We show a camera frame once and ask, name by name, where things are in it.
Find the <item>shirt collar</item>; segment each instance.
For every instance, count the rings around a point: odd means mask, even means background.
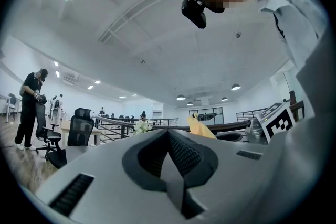
[[[261,12],[276,12],[281,7],[291,5],[287,0],[257,0],[257,3]]]

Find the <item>yellow bag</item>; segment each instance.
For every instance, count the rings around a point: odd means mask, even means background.
[[[195,117],[189,116],[187,118],[187,123],[190,127],[190,133],[217,139],[217,137],[215,137],[215,135],[209,130],[207,126],[198,121],[198,114],[194,113],[194,115]]]

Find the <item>black pants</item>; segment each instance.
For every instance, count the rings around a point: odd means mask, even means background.
[[[15,143],[21,144],[25,136],[25,147],[30,147],[30,139],[32,137],[34,123],[36,117],[35,103],[23,103],[21,110],[21,124],[17,129]]]

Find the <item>black shirt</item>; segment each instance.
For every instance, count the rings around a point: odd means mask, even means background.
[[[35,77],[35,73],[30,73],[23,85],[30,87],[34,92],[40,93],[42,84],[38,82],[38,79]],[[22,95],[22,102],[23,103],[35,103],[37,100],[29,94],[28,92],[24,92]]]

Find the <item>black office chair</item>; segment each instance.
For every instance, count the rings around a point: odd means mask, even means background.
[[[48,160],[49,151],[55,151],[59,148],[58,141],[61,140],[62,135],[60,133],[54,132],[55,126],[57,124],[52,124],[52,128],[46,128],[46,107],[44,104],[36,103],[36,119],[37,119],[37,129],[36,129],[36,138],[39,140],[43,140],[46,144],[43,147],[38,147],[36,149],[36,153],[38,154],[39,150],[46,150],[46,160]]]
[[[89,138],[94,127],[94,120],[90,118],[90,109],[76,109],[71,118],[68,146],[88,146]],[[56,152],[49,152],[49,161],[56,168],[60,169],[67,164],[65,150],[57,149]]]
[[[15,107],[15,104],[16,104],[16,97],[15,95],[13,95],[12,93],[10,93],[8,95],[10,97],[10,102],[9,102],[9,109],[13,109],[14,110],[14,121],[15,121],[15,112],[16,112],[16,107]]]

